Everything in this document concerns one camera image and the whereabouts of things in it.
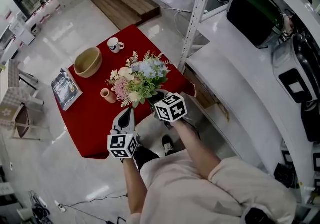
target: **wooden bowl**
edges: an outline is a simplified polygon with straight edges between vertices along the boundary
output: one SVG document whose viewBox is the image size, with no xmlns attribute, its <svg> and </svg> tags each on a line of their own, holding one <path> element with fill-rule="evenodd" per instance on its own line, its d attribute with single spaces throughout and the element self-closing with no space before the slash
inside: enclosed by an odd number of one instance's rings
<svg viewBox="0 0 320 224">
<path fill-rule="evenodd" d="M 102 64 L 101 51 L 94 47 L 81 53 L 74 62 L 75 73 L 82 78 L 92 77 L 100 69 Z"/>
</svg>

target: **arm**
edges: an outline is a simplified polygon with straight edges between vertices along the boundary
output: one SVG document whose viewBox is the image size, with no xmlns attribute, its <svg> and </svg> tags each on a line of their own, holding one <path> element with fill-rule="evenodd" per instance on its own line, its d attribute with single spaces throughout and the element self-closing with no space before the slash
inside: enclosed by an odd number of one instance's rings
<svg viewBox="0 0 320 224">
<path fill-rule="evenodd" d="M 131 214 L 141 214 L 148 192 L 146 185 L 133 158 L 124 159 L 123 167 Z"/>
<path fill-rule="evenodd" d="M 171 125 L 178 132 L 198 172 L 207 180 L 211 171 L 218 166 L 221 160 L 206 148 L 196 133 L 184 122 L 178 120 Z"/>
</svg>

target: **green appliance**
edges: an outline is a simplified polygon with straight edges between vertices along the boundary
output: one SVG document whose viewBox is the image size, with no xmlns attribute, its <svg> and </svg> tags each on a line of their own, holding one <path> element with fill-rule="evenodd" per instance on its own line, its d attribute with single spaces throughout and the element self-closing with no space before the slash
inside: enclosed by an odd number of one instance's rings
<svg viewBox="0 0 320 224">
<path fill-rule="evenodd" d="M 275 46 L 285 24 L 272 0 L 231 0 L 226 17 L 259 49 Z"/>
</svg>

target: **sneaker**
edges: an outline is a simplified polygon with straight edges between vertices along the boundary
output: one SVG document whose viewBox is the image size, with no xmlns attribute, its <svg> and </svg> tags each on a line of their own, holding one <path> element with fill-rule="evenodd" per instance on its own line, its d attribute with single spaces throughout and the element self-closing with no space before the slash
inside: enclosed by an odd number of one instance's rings
<svg viewBox="0 0 320 224">
<path fill-rule="evenodd" d="M 163 136 L 162 145 L 163 145 L 163 148 L 164 148 L 164 154 L 166 156 L 170 152 L 174 152 L 175 151 L 174 143 L 173 143 L 172 139 L 168 135 Z"/>
<path fill-rule="evenodd" d="M 229 3 L 229 0 L 217 0 L 219 3 L 227 5 Z"/>
</svg>

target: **bowl rim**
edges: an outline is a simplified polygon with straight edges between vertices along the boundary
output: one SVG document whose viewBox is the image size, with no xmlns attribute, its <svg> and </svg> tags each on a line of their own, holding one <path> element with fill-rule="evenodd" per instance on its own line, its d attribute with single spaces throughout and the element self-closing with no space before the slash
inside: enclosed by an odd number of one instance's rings
<svg viewBox="0 0 320 224">
<path fill-rule="evenodd" d="M 92 62 L 92 64 L 91 64 L 85 71 L 83 71 L 83 72 L 81 72 L 81 73 L 78 73 L 77 70 L 76 70 L 76 62 L 77 62 L 77 59 L 78 59 L 82 54 L 84 54 L 86 51 L 89 51 L 89 50 L 91 50 L 91 49 L 98 50 L 98 54 L 96 55 L 96 58 L 94 59 L 94 61 Z M 79 54 L 79 55 L 75 58 L 75 61 L 74 61 L 74 64 L 73 64 L 74 72 L 75 72 L 77 75 L 81 75 L 81 74 L 87 72 L 89 69 L 91 69 L 91 67 L 93 66 L 93 64 L 96 63 L 96 61 L 97 61 L 97 59 L 99 58 L 100 54 L 102 54 L 102 53 L 101 53 L 101 50 L 100 50 L 98 47 L 91 47 L 91 48 L 88 48 L 88 49 L 86 49 L 85 51 L 83 51 L 81 54 Z"/>
</svg>

